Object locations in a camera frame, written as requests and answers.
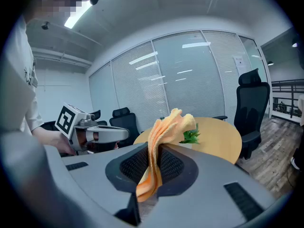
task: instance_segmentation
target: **wooden floor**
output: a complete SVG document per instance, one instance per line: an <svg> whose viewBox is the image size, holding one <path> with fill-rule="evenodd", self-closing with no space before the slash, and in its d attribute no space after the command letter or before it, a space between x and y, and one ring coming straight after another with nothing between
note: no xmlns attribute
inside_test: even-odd
<svg viewBox="0 0 304 228"><path fill-rule="evenodd" d="M264 185L275 198L279 198L293 189L291 185L295 185L299 174L290 165L290 159L300 144L303 129L281 119L265 118L260 130L262 142L259 147L252 152L249 160L239 159L237 164ZM139 203L142 220L147 217L156 202L154 195Z"/></svg>

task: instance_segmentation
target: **window blinds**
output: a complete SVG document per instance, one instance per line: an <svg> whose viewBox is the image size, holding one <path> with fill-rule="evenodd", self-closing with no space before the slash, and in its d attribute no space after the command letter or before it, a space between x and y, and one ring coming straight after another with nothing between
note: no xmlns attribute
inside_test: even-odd
<svg viewBox="0 0 304 228"><path fill-rule="evenodd" d="M237 110L238 71L233 56L242 56L246 70L251 71L248 57L237 35L224 32L203 32L218 65L225 94L227 121L233 125Z"/></svg>
<svg viewBox="0 0 304 228"><path fill-rule="evenodd" d="M108 63L89 77L92 106L94 111L100 110L98 121L112 118L113 110L119 109L112 78L111 64Z"/></svg>
<svg viewBox="0 0 304 228"><path fill-rule="evenodd" d="M149 42L112 61L119 108L128 107L136 114L139 131L153 127L161 112L168 116L156 54Z"/></svg>
<svg viewBox="0 0 304 228"><path fill-rule="evenodd" d="M224 115L219 72L201 32L189 32L153 41L163 76L169 108L183 114Z"/></svg>

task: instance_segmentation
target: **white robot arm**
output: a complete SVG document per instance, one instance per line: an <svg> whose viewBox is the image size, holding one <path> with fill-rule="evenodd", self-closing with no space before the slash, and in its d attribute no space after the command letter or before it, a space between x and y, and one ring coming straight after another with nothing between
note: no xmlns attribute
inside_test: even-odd
<svg viewBox="0 0 304 228"><path fill-rule="evenodd" d="M75 106L64 103L55 123L58 130L65 135L75 151L86 151L89 143L112 143L129 137L128 129L98 125L95 115L88 114ZM79 143L78 132L85 131L87 142Z"/></svg>

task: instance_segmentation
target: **orange cloth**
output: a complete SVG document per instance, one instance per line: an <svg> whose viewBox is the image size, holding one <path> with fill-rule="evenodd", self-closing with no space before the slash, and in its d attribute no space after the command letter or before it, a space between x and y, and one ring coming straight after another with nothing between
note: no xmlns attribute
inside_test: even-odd
<svg viewBox="0 0 304 228"><path fill-rule="evenodd" d="M181 116L181 110L175 108L164 120L156 120L148 137L149 167L136 187L138 202L146 201L162 185L162 177L157 166L158 146L162 143L178 144L184 140L185 131L196 128L191 114Z"/></svg>

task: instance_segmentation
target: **white wall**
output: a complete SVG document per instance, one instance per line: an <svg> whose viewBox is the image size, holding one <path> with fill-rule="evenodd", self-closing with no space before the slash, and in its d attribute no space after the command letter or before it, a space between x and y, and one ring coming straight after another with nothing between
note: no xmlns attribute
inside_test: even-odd
<svg viewBox="0 0 304 228"><path fill-rule="evenodd" d="M111 33L108 38L104 39L104 44L108 46L102 52L99 52L86 75L92 75L109 60L131 47L174 32L190 29L213 29L252 36L250 28L242 21L213 16L183 16L170 19L172 13L173 11L170 9L162 12L151 12L123 24L123 27L118 28L115 33Z"/></svg>
<svg viewBox="0 0 304 228"><path fill-rule="evenodd" d="M268 66L268 68L271 81L304 78L304 69L301 68L298 57L279 64L273 64Z"/></svg>
<svg viewBox="0 0 304 228"><path fill-rule="evenodd" d="M36 96L44 122L56 120L64 102L88 113L93 111L84 69L70 64L38 60L36 74Z"/></svg>

